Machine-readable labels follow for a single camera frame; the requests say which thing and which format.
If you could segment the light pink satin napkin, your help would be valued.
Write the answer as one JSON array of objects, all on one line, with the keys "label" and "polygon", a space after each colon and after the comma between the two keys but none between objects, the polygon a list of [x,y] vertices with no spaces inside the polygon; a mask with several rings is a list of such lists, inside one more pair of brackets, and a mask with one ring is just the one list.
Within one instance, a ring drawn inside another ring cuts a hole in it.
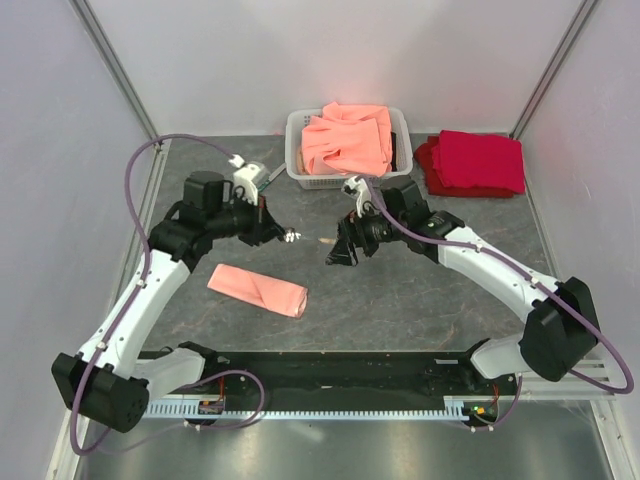
[{"label": "light pink satin napkin", "polygon": [[307,306],[306,287],[226,264],[219,264],[215,268],[207,287],[291,318],[300,318]]}]

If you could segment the green handled knife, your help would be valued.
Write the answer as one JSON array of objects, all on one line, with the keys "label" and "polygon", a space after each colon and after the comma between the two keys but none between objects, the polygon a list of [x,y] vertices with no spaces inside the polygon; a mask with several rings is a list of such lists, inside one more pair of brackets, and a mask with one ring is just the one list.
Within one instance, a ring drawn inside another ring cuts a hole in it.
[{"label": "green handled knife", "polygon": [[266,180],[258,187],[259,191],[264,191],[271,183],[273,183],[284,171],[286,170],[286,165],[280,165],[276,170],[268,175]]}]

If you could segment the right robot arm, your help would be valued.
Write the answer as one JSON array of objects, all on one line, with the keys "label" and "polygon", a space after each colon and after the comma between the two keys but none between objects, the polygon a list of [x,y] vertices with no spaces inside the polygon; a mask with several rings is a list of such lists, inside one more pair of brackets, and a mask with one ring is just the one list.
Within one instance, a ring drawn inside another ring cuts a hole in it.
[{"label": "right robot arm", "polygon": [[403,242],[414,253],[472,280],[506,305],[524,324],[519,334],[481,340],[466,353],[458,381],[477,394],[495,378],[534,372],[561,380],[597,345],[600,327],[589,287],[571,277],[561,282],[501,253],[445,211],[435,211],[407,176],[373,190],[361,176],[342,190],[355,208],[338,224],[326,258],[329,265],[355,266],[384,243]]}]

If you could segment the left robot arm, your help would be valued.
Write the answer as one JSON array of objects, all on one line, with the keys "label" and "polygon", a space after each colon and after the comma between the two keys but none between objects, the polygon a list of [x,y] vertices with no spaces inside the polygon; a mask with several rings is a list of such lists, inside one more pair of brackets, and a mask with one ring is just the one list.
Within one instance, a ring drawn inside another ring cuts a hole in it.
[{"label": "left robot arm", "polygon": [[196,171],[181,200],[143,236],[137,272],[96,333],[75,355],[61,353],[52,375],[65,405],[76,415],[126,433],[148,404],[189,385],[208,393],[219,382],[211,351],[187,342],[139,364],[142,347],[160,314],[214,241],[235,237],[249,246],[284,240],[286,231],[268,212],[259,188],[269,175],[250,162],[231,179]]}]

